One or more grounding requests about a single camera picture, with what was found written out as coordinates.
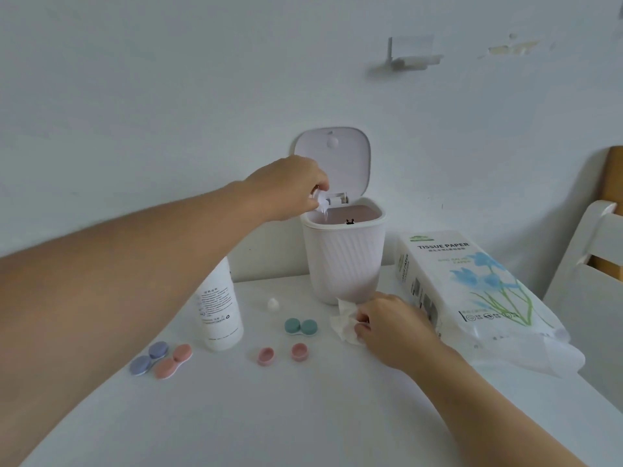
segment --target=hand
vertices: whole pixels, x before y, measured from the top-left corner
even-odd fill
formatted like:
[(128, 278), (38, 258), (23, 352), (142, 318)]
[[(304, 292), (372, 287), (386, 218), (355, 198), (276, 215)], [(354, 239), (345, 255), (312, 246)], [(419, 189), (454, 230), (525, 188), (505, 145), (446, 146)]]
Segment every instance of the hand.
[(396, 295), (376, 292), (359, 306), (357, 336), (379, 360), (407, 372), (429, 353), (451, 351), (443, 344), (424, 311), (408, 305)]
[(279, 159), (253, 172), (244, 181), (261, 197), (267, 221), (284, 221), (318, 208), (310, 195), (316, 188), (327, 191), (329, 179), (315, 160), (302, 156)]

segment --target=white bottle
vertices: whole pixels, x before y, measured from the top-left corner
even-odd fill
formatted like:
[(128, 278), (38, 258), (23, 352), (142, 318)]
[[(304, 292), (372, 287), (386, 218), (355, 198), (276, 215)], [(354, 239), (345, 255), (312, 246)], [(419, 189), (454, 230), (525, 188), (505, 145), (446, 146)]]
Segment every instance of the white bottle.
[(244, 328), (227, 257), (199, 285), (195, 297), (207, 348), (224, 351), (236, 345)]

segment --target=person's right arm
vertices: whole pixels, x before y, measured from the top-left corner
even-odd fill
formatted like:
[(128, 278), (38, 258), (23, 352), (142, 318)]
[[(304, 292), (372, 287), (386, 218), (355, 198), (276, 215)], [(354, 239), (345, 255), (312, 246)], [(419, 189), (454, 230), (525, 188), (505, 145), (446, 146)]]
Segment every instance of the person's right arm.
[(355, 331), (383, 363), (410, 376), (431, 400), (472, 467), (586, 467), (495, 390), (449, 346), (424, 313), (377, 292)]

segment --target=open lid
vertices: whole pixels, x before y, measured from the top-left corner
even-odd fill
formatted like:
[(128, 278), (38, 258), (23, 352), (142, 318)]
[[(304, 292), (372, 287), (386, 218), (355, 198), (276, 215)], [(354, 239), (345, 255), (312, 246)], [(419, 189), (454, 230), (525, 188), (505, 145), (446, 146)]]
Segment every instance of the open lid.
[(329, 177), (331, 194), (345, 193), (350, 202), (363, 195), (370, 181), (370, 141), (354, 127), (323, 127), (301, 134), (297, 156), (314, 159)]

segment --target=person's left hand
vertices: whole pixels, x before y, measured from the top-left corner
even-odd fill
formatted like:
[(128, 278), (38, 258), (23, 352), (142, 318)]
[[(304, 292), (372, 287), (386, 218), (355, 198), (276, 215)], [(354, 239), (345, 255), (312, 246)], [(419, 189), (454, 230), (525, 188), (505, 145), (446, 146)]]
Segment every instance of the person's left hand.
[(267, 221), (284, 221), (318, 208), (310, 195), (316, 188), (327, 191), (329, 179), (315, 160), (289, 156), (256, 170), (244, 181), (260, 197)]

